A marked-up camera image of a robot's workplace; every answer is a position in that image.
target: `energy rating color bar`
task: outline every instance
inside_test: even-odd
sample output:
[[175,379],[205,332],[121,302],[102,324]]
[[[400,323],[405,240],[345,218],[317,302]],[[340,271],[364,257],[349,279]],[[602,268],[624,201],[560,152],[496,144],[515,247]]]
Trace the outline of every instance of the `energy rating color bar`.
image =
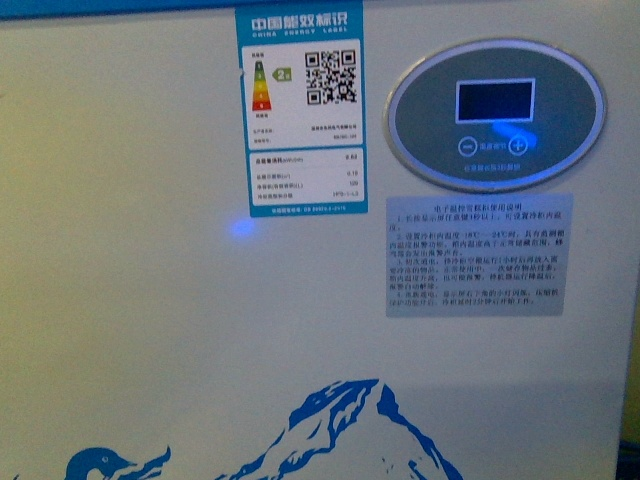
[[255,67],[255,75],[253,78],[253,106],[251,110],[254,112],[271,110],[267,76],[264,73],[264,65],[260,61],[256,62]]

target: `qr code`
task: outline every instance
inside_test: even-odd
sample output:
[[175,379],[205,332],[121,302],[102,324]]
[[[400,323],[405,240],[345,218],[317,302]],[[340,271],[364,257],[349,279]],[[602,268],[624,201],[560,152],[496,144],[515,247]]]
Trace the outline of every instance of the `qr code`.
[[356,51],[306,52],[307,104],[358,101]]

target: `blue penguin illustration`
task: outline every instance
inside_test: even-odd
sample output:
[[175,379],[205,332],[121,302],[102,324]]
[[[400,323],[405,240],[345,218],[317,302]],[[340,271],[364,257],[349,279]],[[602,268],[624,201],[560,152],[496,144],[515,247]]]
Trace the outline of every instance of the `blue penguin illustration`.
[[123,468],[132,467],[135,463],[125,460],[108,448],[87,448],[76,453],[67,465],[65,480],[87,480],[89,472],[99,470],[105,480]]
[[[161,473],[162,466],[171,458],[171,449],[153,460],[145,463],[142,468],[121,475],[119,480],[148,480]],[[137,464],[125,460],[108,448],[86,448],[76,453],[67,464],[65,480],[87,480],[89,472],[98,470],[104,475],[104,480],[111,479],[116,472]]]

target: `mountain graphic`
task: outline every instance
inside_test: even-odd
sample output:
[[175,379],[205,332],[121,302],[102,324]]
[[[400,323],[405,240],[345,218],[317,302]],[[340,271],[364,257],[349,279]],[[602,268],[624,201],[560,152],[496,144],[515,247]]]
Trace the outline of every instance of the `mountain graphic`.
[[337,382],[312,393],[262,455],[215,480],[327,478],[462,480],[377,379]]

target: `white freezer surface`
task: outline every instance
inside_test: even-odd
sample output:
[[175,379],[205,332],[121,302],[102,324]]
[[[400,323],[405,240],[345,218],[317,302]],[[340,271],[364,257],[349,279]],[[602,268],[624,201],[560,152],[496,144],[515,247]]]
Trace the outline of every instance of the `white freezer surface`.
[[[163,479],[232,474],[308,395],[369,378],[464,478],[613,476],[640,253],[636,2],[373,0],[364,19],[369,213],[261,219],[232,10],[0,24],[1,477],[167,445]],[[422,57],[498,36],[569,51],[607,97],[593,150],[525,191],[573,195],[564,313],[387,318],[386,199],[459,194],[393,157],[386,96]]]

